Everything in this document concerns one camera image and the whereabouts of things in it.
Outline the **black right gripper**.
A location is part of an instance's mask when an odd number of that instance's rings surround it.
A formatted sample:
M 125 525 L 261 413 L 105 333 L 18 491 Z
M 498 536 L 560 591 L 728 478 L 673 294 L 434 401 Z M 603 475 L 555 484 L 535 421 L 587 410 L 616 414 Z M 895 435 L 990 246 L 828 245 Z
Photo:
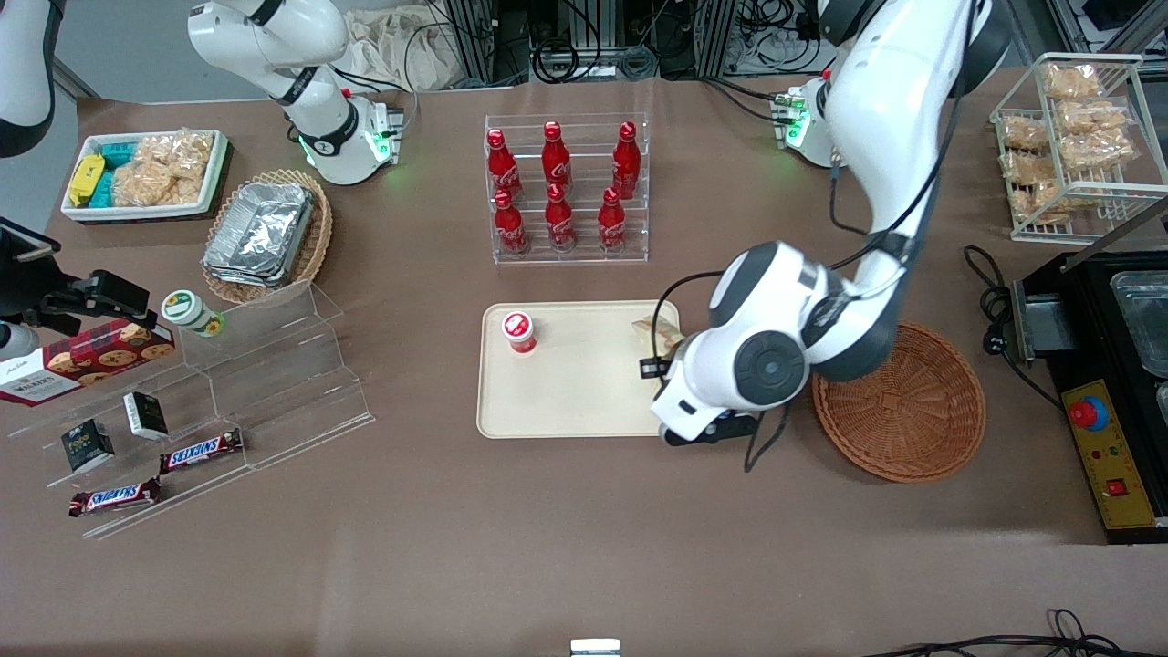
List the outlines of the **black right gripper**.
M 85 300 L 56 262 L 61 243 L 39 231 L 1 221 L 1 316 L 11 324 L 41 325 L 63 336 L 77 336 Z M 150 291 L 109 271 L 86 279 L 86 305 L 106 316 L 146 318 Z

